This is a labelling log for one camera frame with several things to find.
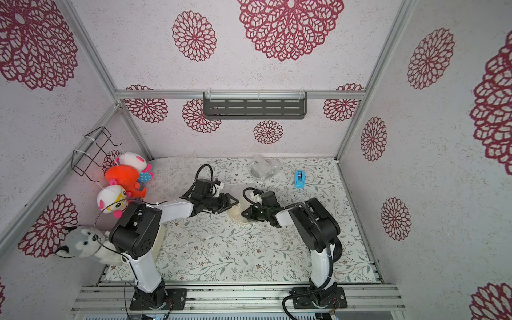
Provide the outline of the cream plate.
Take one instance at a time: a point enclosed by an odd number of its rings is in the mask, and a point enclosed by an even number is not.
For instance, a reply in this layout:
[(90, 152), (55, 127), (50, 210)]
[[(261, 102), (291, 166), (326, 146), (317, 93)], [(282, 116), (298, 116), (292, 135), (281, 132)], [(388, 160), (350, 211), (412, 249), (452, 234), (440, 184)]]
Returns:
[(240, 205), (234, 205), (232, 208), (227, 210), (228, 217), (237, 224), (246, 224), (249, 223), (248, 219), (242, 216), (244, 208)]

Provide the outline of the blue tape dispenser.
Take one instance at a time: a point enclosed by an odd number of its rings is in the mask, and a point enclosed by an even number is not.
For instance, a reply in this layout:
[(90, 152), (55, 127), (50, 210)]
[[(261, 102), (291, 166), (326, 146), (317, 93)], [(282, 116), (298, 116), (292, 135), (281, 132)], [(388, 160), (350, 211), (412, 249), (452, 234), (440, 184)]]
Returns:
[(298, 189), (305, 187), (305, 172), (304, 170), (297, 170), (294, 175), (294, 186)]

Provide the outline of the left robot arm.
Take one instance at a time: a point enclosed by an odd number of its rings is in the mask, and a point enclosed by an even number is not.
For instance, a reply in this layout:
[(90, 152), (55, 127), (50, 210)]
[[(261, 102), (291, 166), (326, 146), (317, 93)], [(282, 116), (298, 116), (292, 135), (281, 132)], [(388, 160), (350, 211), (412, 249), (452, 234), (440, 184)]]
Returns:
[(158, 272), (151, 249), (159, 228), (169, 221), (194, 217), (199, 213), (220, 214), (239, 203), (214, 178), (213, 168), (203, 164), (191, 187), (178, 199), (149, 204), (134, 199), (110, 231), (115, 252), (128, 261), (135, 276), (135, 293), (158, 307), (166, 300), (165, 281)]

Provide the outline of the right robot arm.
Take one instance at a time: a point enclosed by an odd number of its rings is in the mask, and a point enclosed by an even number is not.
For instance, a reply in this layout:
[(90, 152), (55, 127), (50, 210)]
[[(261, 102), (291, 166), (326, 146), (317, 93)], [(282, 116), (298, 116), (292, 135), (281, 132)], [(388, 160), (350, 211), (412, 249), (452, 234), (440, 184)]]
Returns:
[(334, 278), (334, 263), (343, 254), (339, 239), (341, 229), (322, 203), (313, 197), (305, 202), (282, 206), (274, 192), (264, 192), (253, 187), (245, 188), (242, 194), (250, 204), (241, 213), (242, 217), (248, 221), (266, 221), (276, 228), (294, 226), (310, 251), (309, 287), (293, 288), (281, 302), (289, 319), (295, 319), (295, 316), (287, 308), (288, 301), (293, 301), (296, 309), (346, 308), (345, 292)]

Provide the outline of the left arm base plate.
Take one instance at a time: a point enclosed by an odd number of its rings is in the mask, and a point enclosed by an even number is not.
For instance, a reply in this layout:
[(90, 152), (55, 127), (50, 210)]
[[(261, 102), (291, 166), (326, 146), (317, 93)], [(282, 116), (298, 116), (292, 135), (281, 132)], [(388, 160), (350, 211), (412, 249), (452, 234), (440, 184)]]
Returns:
[(159, 287), (153, 293), (145, 293), (144, 291), (136, 288), (129, 310), (181, 311), (185, 307), (186, 299), (186, 289), (165, 289), (163, 287)]

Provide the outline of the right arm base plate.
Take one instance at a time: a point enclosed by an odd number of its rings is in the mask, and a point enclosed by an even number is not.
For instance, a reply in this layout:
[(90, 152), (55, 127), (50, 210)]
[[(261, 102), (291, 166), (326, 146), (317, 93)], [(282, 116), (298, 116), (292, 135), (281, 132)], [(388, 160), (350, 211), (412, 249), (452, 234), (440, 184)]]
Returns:
[(295, 287), (290, 294), (294, 295), (295, 309), (346, 309), (347, 298), (341, 286), (334, 282), (326, 290), (311, 294), (311, 288)]

